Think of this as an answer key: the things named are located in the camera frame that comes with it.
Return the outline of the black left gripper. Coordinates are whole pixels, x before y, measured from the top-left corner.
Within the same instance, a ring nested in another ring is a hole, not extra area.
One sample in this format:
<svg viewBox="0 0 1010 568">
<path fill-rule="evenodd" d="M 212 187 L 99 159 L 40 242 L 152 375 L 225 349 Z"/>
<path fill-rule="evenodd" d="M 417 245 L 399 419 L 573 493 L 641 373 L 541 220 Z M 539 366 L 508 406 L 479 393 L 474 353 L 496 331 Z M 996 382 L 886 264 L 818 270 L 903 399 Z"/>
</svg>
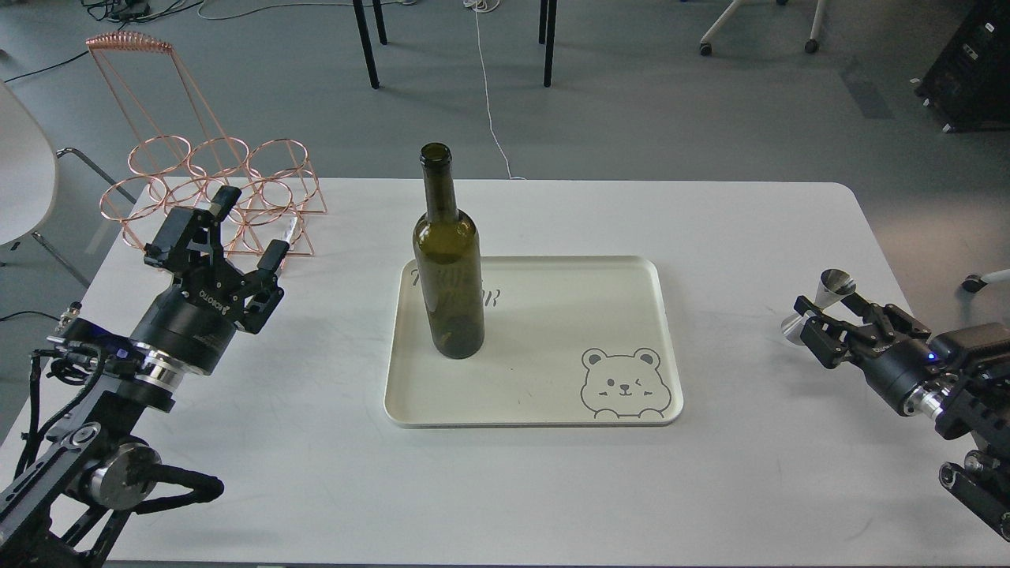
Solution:
<svg viewBox="0 0 1010 568">
<path fill-rule="evenodd" d="M 221 222 L 239 197 L 241 190 L 223 186 L 206 208 L 174 207 L 144 246 L 144 263 L 174 279 L 129 339 L 201 375 L 212 374 L 237 332 L 262 332 L 284 296 L 278 273 L 288 241 L 271 241 L 244 275 L 224 258 Z"/>
</svg>

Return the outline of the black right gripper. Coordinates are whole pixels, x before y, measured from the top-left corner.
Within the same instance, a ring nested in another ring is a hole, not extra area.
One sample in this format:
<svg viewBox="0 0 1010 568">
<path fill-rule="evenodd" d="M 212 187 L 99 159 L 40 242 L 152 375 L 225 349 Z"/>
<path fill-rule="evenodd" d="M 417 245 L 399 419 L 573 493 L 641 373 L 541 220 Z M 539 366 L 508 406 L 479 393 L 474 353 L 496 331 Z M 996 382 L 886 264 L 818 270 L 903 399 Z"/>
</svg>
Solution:
<svg viewBox="0 0 1010 568">
<path fill-rule="evenodd" d="M 916 413 L 913 392 L 941 376 L 941 360 L 920 339 L 931 330 L 897 305 L 877 305 L 858 293 L 841 299 L 862 319 L 856 327 L 826 316 L 806 296 L 798 296 L 794 310 L 806 319 L 799 338 L 826 369 L 851 362 L 866 383 L 899 416 Z"/>
</svg>

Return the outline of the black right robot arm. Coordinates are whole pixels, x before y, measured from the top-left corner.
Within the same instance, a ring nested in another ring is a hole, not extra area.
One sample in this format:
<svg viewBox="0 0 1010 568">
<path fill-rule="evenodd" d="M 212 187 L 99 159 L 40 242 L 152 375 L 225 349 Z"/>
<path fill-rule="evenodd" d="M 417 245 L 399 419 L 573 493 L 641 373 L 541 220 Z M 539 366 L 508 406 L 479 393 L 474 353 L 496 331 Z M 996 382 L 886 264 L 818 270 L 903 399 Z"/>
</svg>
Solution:
<svg viewBox="0 0 1010 568">
<path fill-rule="evenodd" d="M 971 513 L 1002 538 L 1009 525 L 1009 332 L 1002 323 L 933 335 L 897 305 L 854 293 L 843 305 L 862 323 L 827 316 L 804 296 L 794 309 L 800 341 L 827 369 L 854 364 L 866 383 L 900 416 L 921 413 L 942 439 L 972 435 L 963 463 L 938 479 Z"/>
</svg>

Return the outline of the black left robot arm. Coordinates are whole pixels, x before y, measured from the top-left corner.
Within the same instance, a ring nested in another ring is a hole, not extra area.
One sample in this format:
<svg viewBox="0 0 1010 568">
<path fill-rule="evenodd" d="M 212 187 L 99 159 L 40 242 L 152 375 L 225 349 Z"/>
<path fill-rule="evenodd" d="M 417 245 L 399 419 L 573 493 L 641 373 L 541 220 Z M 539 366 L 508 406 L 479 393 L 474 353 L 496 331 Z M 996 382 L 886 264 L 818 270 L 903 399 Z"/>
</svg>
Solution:
<svg viewBox="0 0 1010 568">
<path fill-rule="evenodd" d="M 172 282 L 130 337 L 71 305 L 50 349 L 33 353 L 28 431 L 2 493 L 4 567 L 100 567 L 130 515 L 223 493 L 215 476 L 163 464 L 133 428 L 147 409 L 170 411 L 184 374 L 210 374 L 234 335 L 262 330 L 282 300 L 287 241 L 271 241 L 249 273 L 225 258 L 221 226 L 239 197 L 225 185 L 206 208 L 170 210 L 144 262 Z"/>
</svg>

